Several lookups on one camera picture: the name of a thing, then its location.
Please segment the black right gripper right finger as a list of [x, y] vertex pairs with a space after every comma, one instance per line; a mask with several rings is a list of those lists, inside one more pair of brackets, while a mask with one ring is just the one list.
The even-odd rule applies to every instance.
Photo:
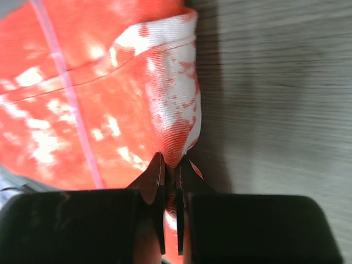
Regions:
[[175, 173], [175, 202], [177, 209], [178, 254], [184, 253], [185, 210], [188, 194], [216, 194], [194, 170], [188, 157], [182, 157]]

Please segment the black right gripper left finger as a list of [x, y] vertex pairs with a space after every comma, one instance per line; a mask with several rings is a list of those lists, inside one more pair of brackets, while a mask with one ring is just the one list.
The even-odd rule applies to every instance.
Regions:
[[137, 255], [165, 254], [165, 173], [163, 155], [157, 152], [147, 169], [127, 186], [128, 189], [138, 191], [141, 197], [134, 240], [134, 252]]

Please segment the orange tie-dye trousers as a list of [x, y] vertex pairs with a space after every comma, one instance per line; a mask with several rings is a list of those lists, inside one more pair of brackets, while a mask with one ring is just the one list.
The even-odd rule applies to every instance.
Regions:
[[[183, 1], [42, 1], [104, 183], [98, 189], [36, 14], [1, 19], [1, 263], [183, 263], [175, 173], [201, 130], [197, 11]], [[160, 152], [164, 255], [134, 252]]]

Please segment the blue wire hanger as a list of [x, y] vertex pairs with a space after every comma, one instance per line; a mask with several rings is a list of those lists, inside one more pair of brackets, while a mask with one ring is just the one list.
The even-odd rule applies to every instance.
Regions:
[[70, 112], [75, 119], [75, 126], [78, 132], [85, 159], [91, 172], [92, 180], [96, 188], [103, 189], [105, 186], [98, 170], [97, 161], [95, 159], [93, 150], [89, 142], [87, 130], [85, 128], [83, 118], [81, 116], [79, 104], [76, 99], [76, 94], [68, 70], [66, 68], [63, 52], [59, 45], [54, 27], [42, 1], [30, 1], [30, 4], [36, 14], [41, 29], [45, 35], [51, 56], [53, 57], [57, 72], [63, 84], [65, 96], [67, 98], [68, 104], [70, 105]]

